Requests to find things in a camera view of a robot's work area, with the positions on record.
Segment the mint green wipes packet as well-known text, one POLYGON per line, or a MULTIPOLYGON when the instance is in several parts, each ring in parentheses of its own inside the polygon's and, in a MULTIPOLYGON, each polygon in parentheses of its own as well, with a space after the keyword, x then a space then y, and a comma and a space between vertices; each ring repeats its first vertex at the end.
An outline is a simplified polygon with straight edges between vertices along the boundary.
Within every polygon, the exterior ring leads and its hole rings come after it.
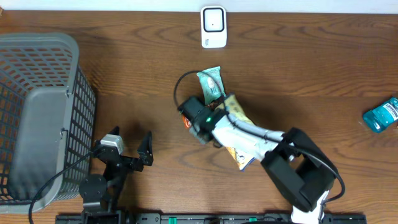
POLYGON ((197 73, 205 104, 209 105, 212 101, 217 100, 222 96, 226 96, 224 86, 221 78, 221 67, 213 67, 197 73))

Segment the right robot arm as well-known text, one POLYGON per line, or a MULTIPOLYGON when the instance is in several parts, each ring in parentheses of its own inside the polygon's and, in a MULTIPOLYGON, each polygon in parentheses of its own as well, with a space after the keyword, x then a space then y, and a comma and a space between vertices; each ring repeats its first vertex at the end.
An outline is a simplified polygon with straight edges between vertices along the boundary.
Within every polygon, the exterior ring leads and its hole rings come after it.
POLYGON ((260 161, 281 195, 293 206, 293 223, 320 223, 329 191, 341 177, 320 148, 300 129, 273 131, 226 109, 179 107, 197 135, 244 151, 260 161))

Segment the teal mouthwash bottle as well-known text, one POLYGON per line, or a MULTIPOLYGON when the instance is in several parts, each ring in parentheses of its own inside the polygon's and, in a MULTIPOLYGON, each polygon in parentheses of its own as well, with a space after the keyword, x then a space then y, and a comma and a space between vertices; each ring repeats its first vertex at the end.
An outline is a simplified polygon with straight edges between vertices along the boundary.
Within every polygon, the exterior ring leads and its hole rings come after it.
POLYGON ((392 97, 363 114, 364 122, 375 133, 381 133, 397 121, 397 98, 392 97))

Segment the red chocolate bar wrapper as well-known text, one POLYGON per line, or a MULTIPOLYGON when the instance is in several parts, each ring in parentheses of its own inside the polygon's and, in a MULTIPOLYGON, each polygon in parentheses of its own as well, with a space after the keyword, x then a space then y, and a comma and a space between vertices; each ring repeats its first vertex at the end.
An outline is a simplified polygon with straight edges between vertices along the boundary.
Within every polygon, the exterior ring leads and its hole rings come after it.
POLYGON ((192 127, 191 122, 189 121, 189 119, 186 116, 182 115, 182 121, 183 121, 186 129, 190 129, 192 127))

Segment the yellow snack chip bag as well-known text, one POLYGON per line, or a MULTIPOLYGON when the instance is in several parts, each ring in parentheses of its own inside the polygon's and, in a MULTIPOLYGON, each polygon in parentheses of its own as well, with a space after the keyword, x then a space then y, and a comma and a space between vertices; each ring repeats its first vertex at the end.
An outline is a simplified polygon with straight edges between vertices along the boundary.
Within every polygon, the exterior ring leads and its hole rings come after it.
MULTIPOLYGON (((225 109, 230 112, 232 115, 235 115, 238 119, 249 123, 254 124, 245 114, 244 110, 242 109, 241 105, 239 104, 236 96, 234 93, 231 93, 226 96, 221 96, 217 100, 213 101, 214 108, 225 109)), ((218 144, 221 147, 225 147, 232 158, 237 163, 239 170, 244 170, 247 165, 255 160, 255 158, 248 153, 244 152, 241 149, 237 149, 232 146, 224 146, 220 142, 218 144)))

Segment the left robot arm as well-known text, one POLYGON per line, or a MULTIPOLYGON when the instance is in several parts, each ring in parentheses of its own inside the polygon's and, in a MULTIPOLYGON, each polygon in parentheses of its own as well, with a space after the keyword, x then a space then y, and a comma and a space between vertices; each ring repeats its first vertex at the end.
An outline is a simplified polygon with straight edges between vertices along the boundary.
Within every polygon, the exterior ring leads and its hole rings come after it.
POLYGON ((153 164, 152 133, 149 131, 144 136, 137 150, 139 157, 124 156, 123 150, 124 142, 117 126, 95 142, 91 150, 93 157, 106 167, 102 174, 90 174, 80 182, 83 223, 136 222, 129 211, 118 208, 118 201, 127 176, 153 164))

